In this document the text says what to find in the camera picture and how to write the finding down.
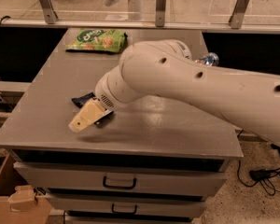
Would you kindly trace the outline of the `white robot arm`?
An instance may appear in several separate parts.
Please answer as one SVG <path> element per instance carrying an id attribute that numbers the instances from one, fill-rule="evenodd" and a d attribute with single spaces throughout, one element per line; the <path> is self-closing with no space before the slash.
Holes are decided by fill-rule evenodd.
<path id="1" fill-rule="evenodd" d="M 137 42 L 69 123 L 80 132 L 147 95 L 174 99 L 280 146 L 280 76 L 207 65 L 179 40 Z"/>

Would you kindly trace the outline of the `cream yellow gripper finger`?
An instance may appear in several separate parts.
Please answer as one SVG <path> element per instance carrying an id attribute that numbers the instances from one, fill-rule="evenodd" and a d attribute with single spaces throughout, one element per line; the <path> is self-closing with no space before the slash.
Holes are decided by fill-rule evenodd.
<path id="1" fill-rule="evenodd" d="M 105 115 L 105 108 L 97 100 L 90 99 L 74 116 L 68 127 L 73 132 L 80 132 Z"/>

